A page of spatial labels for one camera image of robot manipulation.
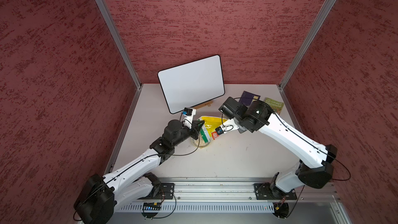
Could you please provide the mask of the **yellow oats bag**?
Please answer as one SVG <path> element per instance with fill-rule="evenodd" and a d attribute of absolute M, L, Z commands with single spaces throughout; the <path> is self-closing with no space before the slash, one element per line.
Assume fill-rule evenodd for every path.
<path fill-rule="evenodd" d="M 219 127 L 222 122 L 227 120 L 220 117 L 202 116 L 198 121 L 205 121 L 205 124 L 200 131 L 200 135 L 206 136 L 208 139 L 212 138 L 214 141 L 218 137 L 215 129 Z"/>

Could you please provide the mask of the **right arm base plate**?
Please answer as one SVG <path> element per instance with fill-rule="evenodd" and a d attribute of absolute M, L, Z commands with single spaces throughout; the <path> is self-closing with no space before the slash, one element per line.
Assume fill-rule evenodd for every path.
<path fill-rule="evenodd" d="M 271 189 L 270 183 L 256 183 L 254 184 L 254 192 L 257 200 L 296 200 L 297 195 L 294 190 L 288 193 L 279 191 L 278 189 Z"/>

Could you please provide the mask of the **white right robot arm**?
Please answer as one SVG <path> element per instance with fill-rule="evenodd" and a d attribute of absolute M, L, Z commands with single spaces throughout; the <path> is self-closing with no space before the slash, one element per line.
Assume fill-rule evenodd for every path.
<path fill-rule="evenodd" d="M 218 134 L 234 130 L 240 133 L 258 131 L 273 138 L 299 158 L 295 166 L 276 173 L 271 183 L 265 185 L 274 199 L 284 197 L 299 186 L 321 189 L 332 179 L 332 163 L 336 159 L 337 148 L 308 138 L 285 122 L 267 103 L 255 100 L 245 106 L 228 97 L 219 111 L 227 121 L 216 129 Z"/>

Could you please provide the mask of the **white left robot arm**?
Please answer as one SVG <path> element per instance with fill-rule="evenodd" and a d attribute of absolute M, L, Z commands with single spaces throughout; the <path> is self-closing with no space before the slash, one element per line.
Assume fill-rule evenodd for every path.
<path fill-rule="evenodd" d="M 104 176 L 94 174 L 87 179 L 74 203 L 75 215 L 85 224 L 105 224 L 115 210 L 129 201 L 156 197 L 159 179 L 151 170 L 171 156 L 175 147 L 189 138 L 198 139 L 203 120 L 171 120 L 163 134 L 135 160 Z"/>

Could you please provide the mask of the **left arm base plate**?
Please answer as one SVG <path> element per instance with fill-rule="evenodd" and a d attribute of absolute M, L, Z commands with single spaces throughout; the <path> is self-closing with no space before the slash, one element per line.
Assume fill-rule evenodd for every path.
<path fill-rule="evenodd" d="M 148 199 L 173 200 L 174 199 L 174 183 L 160 183 L 153 186 L 152 191 L 148 195 Z"/>

